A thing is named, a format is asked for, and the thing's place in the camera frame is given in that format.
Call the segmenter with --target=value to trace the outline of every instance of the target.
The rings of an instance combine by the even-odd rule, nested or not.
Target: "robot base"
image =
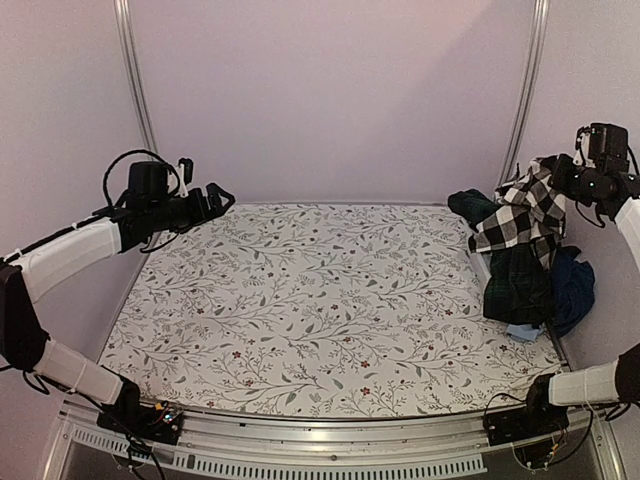
[[[136,418],[135,423],[127,422],[127,428],[144,440],[177,445],[182,432],[183,421],[182,412],[175,417],[172,416],[166,419],[165,413],[158,411],[154,407],[140,407],[140,415]],[[111,415],[105,413],[101,413],[98,416],[97,425],[117,433],[128,433],[113,420]]]
[[[502,445],[548,435],[569,427],[567,409],[555,407],[544,412],[529,413],[526,407],[488,414],[484,429],[489,445]]]

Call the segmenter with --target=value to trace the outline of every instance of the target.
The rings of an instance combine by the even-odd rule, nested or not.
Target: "plaid shirt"
[[[496,201],[502,206],[477,225],[478,233],[469,239],[472,252],[531,244],[540,264],[546,270],[551,268],[565,233],[566,197],[548,183],[555,160],[555,156],[531,160],[522,178],[496,190]]]

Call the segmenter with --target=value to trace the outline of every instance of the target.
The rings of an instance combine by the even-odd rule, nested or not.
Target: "white cable tie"
[[[588,391],[588,383],[589,383],[589,382],[588,382],[588,380],[589,380],[589,379],[587,378],[587,374],[589,373],[589,370],[591,370],[592,368],[593,368],[593,367],[591,367],[591,368],[587,368],[587,369],[584,371],[583,390],[584,390],[584,399],[585,399],[585,401],[587,402],[587,407],[589,407],[589,410],[591,410],[591,411],[593,412],[593,411],[594,411],[594,410],[593,410],[593,407],[591,406],[591,403],[589,403],[589,391]]]
[[[69,393],[73,394],[73,393],[77,393],[77,388],[78,385],[80,384],[80,380],[82,379],[82,376],[84,375],[84,371],[87,369],[87,364],[89,363],[89,361],[86,359],[86,357],[83,357],[83,362],[82,362],[82,369],[80,370],[80,374],[78,375],[78,378],[76,378],[76,383],[73,385],[73,387],[71,388],[71,390],[69,390]]]

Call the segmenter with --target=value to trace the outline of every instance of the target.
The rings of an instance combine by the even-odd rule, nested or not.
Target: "dark towel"
[[[593,307],[596,282],[593,267],[589,262],[578,262],[577,247],[562,247],[558,250],[551,269],[551,283],[556,302],[553,329],[558,338],[563,337]]]
[[[512,325],[544,323],[553,317],[549,273],[528,244],[491,254],[491,278],[484,290],[483,315]]]
[[[447,205],[453,213],[469,222],[474,230],[477,224],[493,215],[500,208],[500,205],[492,202],[475,189],[450,195]]]

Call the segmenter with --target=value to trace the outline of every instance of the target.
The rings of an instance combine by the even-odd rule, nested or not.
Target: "floral tablecloth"
[[[240,205],[151,255],[102,363],[147,397],[261,414],[477,410],[559,369],[484,319],[444,207]]]

